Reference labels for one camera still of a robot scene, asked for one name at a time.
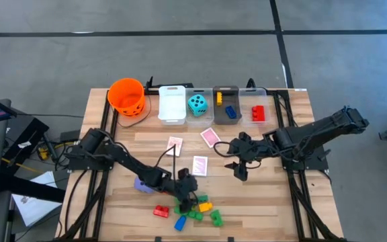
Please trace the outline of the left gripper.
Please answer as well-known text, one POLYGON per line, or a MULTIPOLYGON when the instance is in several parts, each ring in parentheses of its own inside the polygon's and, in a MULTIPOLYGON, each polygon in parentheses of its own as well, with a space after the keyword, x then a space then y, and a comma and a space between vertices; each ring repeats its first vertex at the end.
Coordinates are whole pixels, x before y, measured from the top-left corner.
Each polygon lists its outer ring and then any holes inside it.
POLYGON ((184 214, 194 206, 194 199, 190 198, 189 194, 198 189, 198 182, 194 176, 190 175, 188 168, 180 169, 177 175, 178 179, 170 182, 169 193, 180 201, 179 211, 184 214))

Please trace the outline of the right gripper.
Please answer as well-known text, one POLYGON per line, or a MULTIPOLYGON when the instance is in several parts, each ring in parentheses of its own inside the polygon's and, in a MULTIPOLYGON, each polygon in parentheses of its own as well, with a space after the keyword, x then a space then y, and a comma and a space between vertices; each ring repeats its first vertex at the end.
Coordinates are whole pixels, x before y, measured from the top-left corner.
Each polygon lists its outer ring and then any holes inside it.
POLYGON ((239 138, 230 141, 228 155, 234 155, 241 161, 232 162, 224 167, 233 170, 233 175, 242 182, 247 181, 248 171, 245 161, 260 161, 271 156, 271 149, 264 140, 251 140, 246 132, 240 132, 239 138))

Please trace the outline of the pink playing card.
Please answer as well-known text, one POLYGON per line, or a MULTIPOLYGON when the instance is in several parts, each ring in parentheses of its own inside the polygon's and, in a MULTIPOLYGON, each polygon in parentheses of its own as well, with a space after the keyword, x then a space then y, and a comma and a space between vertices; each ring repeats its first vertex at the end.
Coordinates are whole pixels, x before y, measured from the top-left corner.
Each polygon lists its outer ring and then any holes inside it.
POLYGON ((202 156, 193 157, 192 174, 195 176, 207 176, 208 158, 202 156))

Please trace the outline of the red toy block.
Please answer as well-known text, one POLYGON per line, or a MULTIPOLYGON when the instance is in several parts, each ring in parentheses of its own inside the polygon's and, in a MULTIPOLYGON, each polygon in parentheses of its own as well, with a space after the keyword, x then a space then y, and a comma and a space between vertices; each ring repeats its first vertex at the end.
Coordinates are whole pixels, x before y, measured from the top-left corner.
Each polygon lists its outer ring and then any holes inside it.
POLYGON ((153 210, 153 214, 155 216, 168 218, 169 217, 169 207, 168 206, 161 206, 156 205, 155 209, 153 210))
POLYGON ((265 108, 264 106, 253 106, 252 111, 252 121, 253 122, 264 122, 265 121, 265 108))

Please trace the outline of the red-backed playing card deck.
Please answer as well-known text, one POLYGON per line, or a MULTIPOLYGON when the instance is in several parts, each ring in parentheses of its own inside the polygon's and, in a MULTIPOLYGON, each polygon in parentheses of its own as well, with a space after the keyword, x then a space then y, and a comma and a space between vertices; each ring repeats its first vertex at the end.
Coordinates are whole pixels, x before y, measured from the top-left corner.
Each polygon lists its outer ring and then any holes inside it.
POLYGON ((212 148, 215 143, 220 141, 220 138, 212 128, 205 129, 200 133, 200 136, 209 148, 212 148))

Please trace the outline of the teal foam die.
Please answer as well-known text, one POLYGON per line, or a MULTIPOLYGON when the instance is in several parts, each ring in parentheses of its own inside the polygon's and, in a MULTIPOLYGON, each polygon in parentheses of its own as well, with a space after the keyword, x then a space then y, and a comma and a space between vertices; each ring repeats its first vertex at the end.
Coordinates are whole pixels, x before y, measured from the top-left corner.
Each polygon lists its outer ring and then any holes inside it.
POLYGON ((187 101, 188 109, 193 116, 198 117, 205 114, 208 110, 208 102, 203 95, 196 94, 187 101))

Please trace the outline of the long green toy block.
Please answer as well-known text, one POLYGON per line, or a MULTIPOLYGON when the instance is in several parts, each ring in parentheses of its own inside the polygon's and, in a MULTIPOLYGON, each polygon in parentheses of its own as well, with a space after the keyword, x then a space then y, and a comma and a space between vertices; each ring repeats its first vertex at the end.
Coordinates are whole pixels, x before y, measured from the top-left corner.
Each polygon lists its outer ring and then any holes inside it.
POLYGON ((174 199, 174 201, 175 201, 175 206, 174 206, 174 213, 175 214, 184 215, 188 218, 192 218, 192 219, 195 219, 198 221, 203 220, 204 215, 198 211, 196 205, 193 205, 187 212, 181 212, 179 209, 180 201, 176 198, 174 199))

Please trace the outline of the purple foam die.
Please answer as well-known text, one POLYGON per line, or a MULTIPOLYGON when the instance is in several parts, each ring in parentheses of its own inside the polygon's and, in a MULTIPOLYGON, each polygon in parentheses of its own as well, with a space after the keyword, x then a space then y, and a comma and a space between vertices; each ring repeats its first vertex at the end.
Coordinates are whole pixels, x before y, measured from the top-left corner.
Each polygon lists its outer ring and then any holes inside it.
POLYGON ((152 194, 155 192, 152 188, 146 186, 145 183, 139 179, 139 177, 136 177, 134 180, 134 188, 147 194, 152 194))

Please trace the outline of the clear-wrapped playing card deck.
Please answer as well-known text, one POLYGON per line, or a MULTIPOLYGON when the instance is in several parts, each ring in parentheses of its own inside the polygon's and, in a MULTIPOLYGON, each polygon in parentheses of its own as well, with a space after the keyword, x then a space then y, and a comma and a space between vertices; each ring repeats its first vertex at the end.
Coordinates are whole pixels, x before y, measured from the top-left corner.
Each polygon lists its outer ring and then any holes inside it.
POLYGON ((170 136, 167 144, 166 155, 176 156, 176 157, 180 156, 182 144, 183 144, 182 138, 170 136))

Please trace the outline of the clear plastic bin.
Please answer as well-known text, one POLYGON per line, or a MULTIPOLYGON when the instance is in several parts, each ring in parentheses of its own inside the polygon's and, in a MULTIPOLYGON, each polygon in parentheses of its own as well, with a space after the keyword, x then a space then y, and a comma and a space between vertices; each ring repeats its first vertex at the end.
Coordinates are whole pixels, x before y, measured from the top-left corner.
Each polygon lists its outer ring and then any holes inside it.
POLYGON ((265 127, 270 121, 269 114, 269 100, 267 91, 264 88, 241 88, 239 89, 239 103, 240 111, 242 114, 241 124, 243 126, 259 126, 265 127), (265 121, 253 122, 252 111, 253 106, 264 106, 265 108, 265 121))
POLYGON ((213 98, 213 92, 211 88, 187 88, 186 92, 186 100, 185 105, 187 109, 186 114, 186 122, 189 126, 210 126, 214 121, 214 98, 213 98), (208 110, 205 114, 195 117, 193 114, 189 111, 187 101, 188 99, 196 94, 203 95, 206 98, 206 101, 208 102, 208 110))

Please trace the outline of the grey plastic bin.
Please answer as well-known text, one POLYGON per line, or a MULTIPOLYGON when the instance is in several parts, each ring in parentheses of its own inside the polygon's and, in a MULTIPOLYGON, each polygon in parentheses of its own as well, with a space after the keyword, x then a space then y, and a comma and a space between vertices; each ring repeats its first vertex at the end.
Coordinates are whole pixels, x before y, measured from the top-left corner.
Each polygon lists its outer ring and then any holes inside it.
POLYGON ((239 88, 237 86, 215 86, 213 89, 214 98, 214 123, 219 125, 233 125, 237 124, 242 117, 239 103, 239 88), (216 93, 222 93, 222 105, 216 105, 216 93), (226 112, 226 106, 233 106, 237 112, 236 119, 230 119, 226 112))

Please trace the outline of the white plastic bin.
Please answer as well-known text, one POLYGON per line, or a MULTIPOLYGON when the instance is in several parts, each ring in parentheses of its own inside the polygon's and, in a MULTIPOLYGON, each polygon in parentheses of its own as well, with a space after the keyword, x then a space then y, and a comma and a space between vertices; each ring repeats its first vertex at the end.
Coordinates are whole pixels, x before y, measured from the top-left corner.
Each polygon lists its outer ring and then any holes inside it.
POLYGON ((186 118, 185 87, 182 85, 159 88, 159 115, 163 125, 182 125, 186 118))

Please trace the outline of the orange pumpkin bucket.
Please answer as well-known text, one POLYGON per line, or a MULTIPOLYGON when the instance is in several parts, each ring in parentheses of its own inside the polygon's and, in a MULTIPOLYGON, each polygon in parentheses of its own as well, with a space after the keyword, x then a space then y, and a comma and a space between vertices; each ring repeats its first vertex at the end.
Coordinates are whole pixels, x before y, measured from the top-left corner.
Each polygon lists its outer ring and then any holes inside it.
POLYGON ((110 106, 123 116, 137 116, 145 108, 144 87, 137 79, 123 78, 116 81, 107 96, 110 106))

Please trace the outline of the white paper sheets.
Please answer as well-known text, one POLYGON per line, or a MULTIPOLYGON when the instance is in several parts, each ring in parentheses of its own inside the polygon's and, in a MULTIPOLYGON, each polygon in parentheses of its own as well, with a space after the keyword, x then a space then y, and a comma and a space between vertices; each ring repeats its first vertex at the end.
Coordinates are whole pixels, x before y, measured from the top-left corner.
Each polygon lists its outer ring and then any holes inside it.
MULTIPOLYGON (((52 171, 47 171, 46 173, 31 179, 31 182, 45 184, 53 188, 56 187, 56 182, 52 171)), ((13 194, 12 198, 14 199, 15 205, 21 214, 25 226, 27 227, 34 225, 41 218, 45 217, 48 213, 62 205, 60 202, 41 200, 17 194, 13 194)))

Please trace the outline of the black equipment stand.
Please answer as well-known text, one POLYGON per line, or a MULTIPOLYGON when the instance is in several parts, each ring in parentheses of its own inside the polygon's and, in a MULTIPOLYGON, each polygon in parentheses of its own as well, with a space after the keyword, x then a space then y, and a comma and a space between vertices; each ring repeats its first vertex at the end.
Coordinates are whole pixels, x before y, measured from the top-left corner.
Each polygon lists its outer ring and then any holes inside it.
POLYGON ((62 202, 65 191, 54 184, 38 184, 18 178, 20 169, 41 140, 48 142, 46 132, 49 127, 32 116, 18 116, 7 121, 4 145, 7 148, 1 158, 0 192, 33 197, 51 202, 62 202))

